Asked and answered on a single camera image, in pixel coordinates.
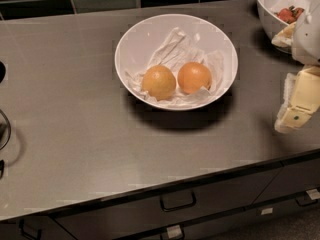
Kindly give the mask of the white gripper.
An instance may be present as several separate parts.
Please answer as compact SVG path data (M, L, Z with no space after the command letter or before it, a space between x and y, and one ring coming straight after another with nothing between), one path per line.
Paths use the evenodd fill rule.
M305 64L296 75L287 74L284 103L274 125L276 131L290 133L303 127L320 108L320 0L311 0L297 22L282 29L271 43L280 48L292 46L293 58Z

